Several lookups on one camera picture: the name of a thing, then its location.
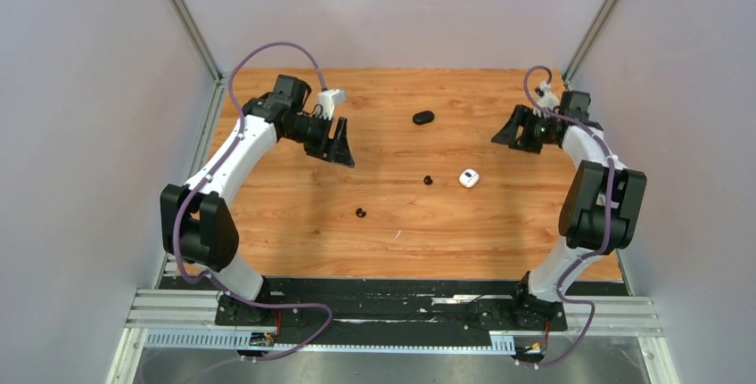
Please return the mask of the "white earbud charging case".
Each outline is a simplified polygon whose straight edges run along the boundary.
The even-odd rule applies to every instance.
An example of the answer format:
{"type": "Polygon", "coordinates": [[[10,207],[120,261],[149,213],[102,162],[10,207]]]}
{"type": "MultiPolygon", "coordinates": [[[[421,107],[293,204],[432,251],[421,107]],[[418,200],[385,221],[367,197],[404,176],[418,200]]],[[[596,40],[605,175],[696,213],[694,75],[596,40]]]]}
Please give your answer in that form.
{"type": "Polygon", "coordinates": [[[464,170],[458,177],[458,182],[466,189],[473,188],[481,179],[480,174],[471,168],[464,170]]]}

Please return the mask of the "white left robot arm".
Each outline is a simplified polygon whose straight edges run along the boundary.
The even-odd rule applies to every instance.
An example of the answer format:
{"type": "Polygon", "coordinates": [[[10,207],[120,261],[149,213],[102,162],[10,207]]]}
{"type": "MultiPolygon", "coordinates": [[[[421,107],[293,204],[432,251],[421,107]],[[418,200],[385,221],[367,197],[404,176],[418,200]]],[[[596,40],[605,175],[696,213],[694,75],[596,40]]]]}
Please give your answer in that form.
{"type": "Polygon", "coordinates": [[[239,299],[239,313],[252,324],[265,323],[274,303],[265,294],[266,278],[239,251],[240,234],[231,206],[244,181],[282,139],[301,144],[309,157],[355,165],[348,121],[334,116],[336,107],[347,99],[345,90],[322,90],[314,109],[307,112],[304,106],[311,92],[302,79],[278,76],[271,91],[240,107],[231,134],[197,173],[182,184],[166,185],[160,193],[165,251],[182,266],[200,268],[190,281],[209,277],[228,296],[239,299]]]}

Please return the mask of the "black earbud case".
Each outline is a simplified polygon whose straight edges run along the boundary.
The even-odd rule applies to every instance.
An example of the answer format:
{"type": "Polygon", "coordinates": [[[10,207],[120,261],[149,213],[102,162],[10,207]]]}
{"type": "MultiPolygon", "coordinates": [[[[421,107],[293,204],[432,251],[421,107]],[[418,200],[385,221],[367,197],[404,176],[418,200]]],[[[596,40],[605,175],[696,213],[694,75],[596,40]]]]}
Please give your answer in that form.
{"type": "Polygon", "coordinates": [[[435,119],[435,113],[431,110],[422,110],[415,113],[412,117],[412,121],[417,126],[427,125],[433,122],[435,119]]]}

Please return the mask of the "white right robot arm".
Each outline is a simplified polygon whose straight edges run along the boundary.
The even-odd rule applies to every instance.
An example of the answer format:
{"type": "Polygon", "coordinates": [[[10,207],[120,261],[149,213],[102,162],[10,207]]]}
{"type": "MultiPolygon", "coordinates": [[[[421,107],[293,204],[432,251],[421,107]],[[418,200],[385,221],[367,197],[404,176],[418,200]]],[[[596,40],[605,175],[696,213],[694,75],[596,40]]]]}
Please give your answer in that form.
{"type": "Polygon", "coordinates": [[[645,173],[625,166],[589,117],[590,96],[548,86],[530,93],[491,139],[529,153],[547,144],[564,151],[576,173],[558,218],[560,239],[539,266],[518,282],[507,311],[513,325],[536,329],[561,312],[567,289],[598,259],[631,243],[645,195],[645,173]]]}

